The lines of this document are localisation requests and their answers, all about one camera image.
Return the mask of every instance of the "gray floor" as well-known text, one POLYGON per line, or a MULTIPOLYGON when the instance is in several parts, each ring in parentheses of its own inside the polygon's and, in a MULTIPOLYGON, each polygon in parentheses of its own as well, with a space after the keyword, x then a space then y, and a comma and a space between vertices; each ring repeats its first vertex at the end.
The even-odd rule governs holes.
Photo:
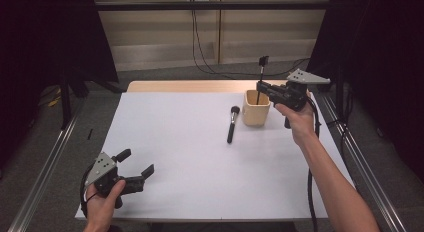
MULTIPOLYGON (((266 67, 268 73, 280 73, 290 69, 292 63, 270 63, 266 67)), ((257 74, 257 63, 212 66, 216 71, 242 72, 257 74)), ((256 79, 251 75, 230 75, 236 79, 256 79)), ((121 88, 126 88, 133 80, 186 80, 186 79, 228 79, 220 75, 206 74, 196 67, 170 68, 161 70, 120 72, 121 88)), ((281 79, 282 76, 270 77, 281 79)), ((22 231, 82 231, 84 221, 75 220, 74 215, 79 205, 79 183, 88 164, 100 151, 114 111, 119 103, 120 95, 95 85, 88 84, 90 95, 85 100, 73 98, 76 108, 83 104, 81 113, 73 128, 69 141, 58 158, 54 173, 46 181, 47 186, 42 193, 38 205, 31 212, 31 220, 24 225, 22 231)), ((334 97, 334 88, 328 93, 334 97)), ((18 151, 4 170, 0 181, 0 231, 7 231, 23 205, 39 172, 43 169, 52 147, 60 133, 62 122, 59 104, 49 107, 43 104, 53 94, 44 97, 37 117, 27 137, 22 141, 18 151)), ((361 151, 370 164, 375 176, 387 193, 398 212, 407 231, 420 231, 424 228, 424 186, 405 166, 396 154, 391 142, 377 133, 378 125, 367 114, 359 101, 354 101, 354 109, 349 120, 349 130, 358 143, 361 151)), ((336 144, 340 144, 340 136, 335 127, 330 127, 336 144)), ((347 164, 358 190, 370 204, 383 231, 392 231, 386 224, 378 204, 367 189, 362 176, 355 169, 349 154, 347 164)), ((311 231, 310 221, 296 221, 298 231, 311 231)), ((124 223, 118 225, 124 231, 149 231, 149 226, 142 223, 124 223)), ((332 231, 327 220, 320 220, 320 231, 332 231)), ((172 224, 166 225, 164 231, 281 231, 278 223, 256 224, 172 224)))

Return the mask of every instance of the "hand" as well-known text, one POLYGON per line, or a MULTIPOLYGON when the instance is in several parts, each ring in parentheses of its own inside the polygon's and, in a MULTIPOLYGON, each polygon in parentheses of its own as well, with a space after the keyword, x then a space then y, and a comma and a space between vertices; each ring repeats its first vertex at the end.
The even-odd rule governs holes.
POLYGON ((314 113, 312 107, 307 103, 299 112, 296 112, 283 104, 276 104, 275 108, 290 121, 294 142, 302 146, 314 132, 314 113))
POLYGON ((108 231, 112 221, 113 211, 115 209, 115 201, 125 187, 125 180, 118 181, 110 191, 109 195, 104 198, 97 193, 94 184, 91 184, 86 192, 86 198, 90 198, 87 202, 87 225, 84 232, 88 231, 108 231))

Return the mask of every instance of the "metal bar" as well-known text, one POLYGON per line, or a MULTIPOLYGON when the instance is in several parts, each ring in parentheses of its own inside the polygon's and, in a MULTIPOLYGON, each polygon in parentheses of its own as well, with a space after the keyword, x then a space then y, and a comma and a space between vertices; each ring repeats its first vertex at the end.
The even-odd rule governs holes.
MULTIPOLYGON (((327 96, 323 96, 323 100, 324 100, 324 104, 326 108, 330 112, 332 119, 337 120, 338 117, 337 117, 337 113, 335 112, 335 105, 332 99, 327 96)), ((340 135, 342 135, 343 127, 339 123, 337 123, 337 129, 340 135)), ((382 215, 384 216, 384 219, 386 220, 387 225, 390 227, 390 230, 393 232, 407 231, 404 225, 402 224, 400 217, 396 212, 395 207, 393 206, 392 202, 390 201, 390 199, 384 192, 383 188, 381 187, 380 183, 378 182, 377 178, 372 172, 370 166, 368 165, 364 155, 359 149, 358 144, 356 143, 356 141, 354 140, 352 134, 350 133, 348 129, 346 129, 346 132, 345 132, 344 142, 359 172, 361 173, 365 183, 367 184, 367 187, 370 190, 371 195, 373 196, 375 202, 380 208, 380 211, 382 215)))
POLYGON ((65 130, 62 130, 59 133, 58 139, 56 140, 55 145, 50 151, 50 155, 47 158, 43 169, 41 170, 40 174, 37 177, 37 180, 32 186, 31 191, 27 196, 24 204, 19 209, 19 212, 13 220, 11 226, 9 227, 8 232, 24 232, 28 228, 32 216, 34 215, 35 210, 37 209, 37 206, 44 194, 50 177, 53 174, 54 168, 56 167, 56 164, 59 161, 60 155, 62 154, 62 151, 64 150, 68 142, 72 130, 74 129, 75 122, 78 118, 78 115, 81 113, 84 102, 84 99, 81 99, 79 101, 75 110, 75 114, 72 117, 71 121, 69 121, 68 126, 65 130))
POLYGON ((359 3, 334 2, 96 2, 92 4, 42 4, 40 8, 80 8, 97 11, 143 11, 143 10, 327 10, 360 7, 359 3))

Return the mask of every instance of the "white table surface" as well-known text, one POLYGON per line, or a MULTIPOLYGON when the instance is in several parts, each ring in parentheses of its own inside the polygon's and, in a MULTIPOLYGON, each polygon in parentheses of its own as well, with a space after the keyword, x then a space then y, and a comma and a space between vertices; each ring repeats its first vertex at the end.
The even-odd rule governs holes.
MULTIPOLYGON (((226 139, 230 109, 242 108, 242 93, 125 93, 104 152, 132 155, 118 174, 137 176, 150 164, 155 173, 144 191, 124 195, 115 219, 151 222, 284 221, 310 218, 308 167, 284 117, 270 108, 263 127, 237 119, 226 139)), ((320 140, 352 183, 320 114, 320 140)), ((327 214, 313 184, 318 218, 327 214)), ((76 218, 84 219, 80 210, 76 218)))

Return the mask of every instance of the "forearm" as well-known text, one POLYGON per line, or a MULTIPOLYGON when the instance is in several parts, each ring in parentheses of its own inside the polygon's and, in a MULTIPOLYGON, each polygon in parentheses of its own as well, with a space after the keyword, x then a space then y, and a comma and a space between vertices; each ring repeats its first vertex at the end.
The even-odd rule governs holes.
POLYGON ((341 174, 318 138, 311 134, 299 146, 317 183, 336 231, 378 231, 368 205, 341 174))

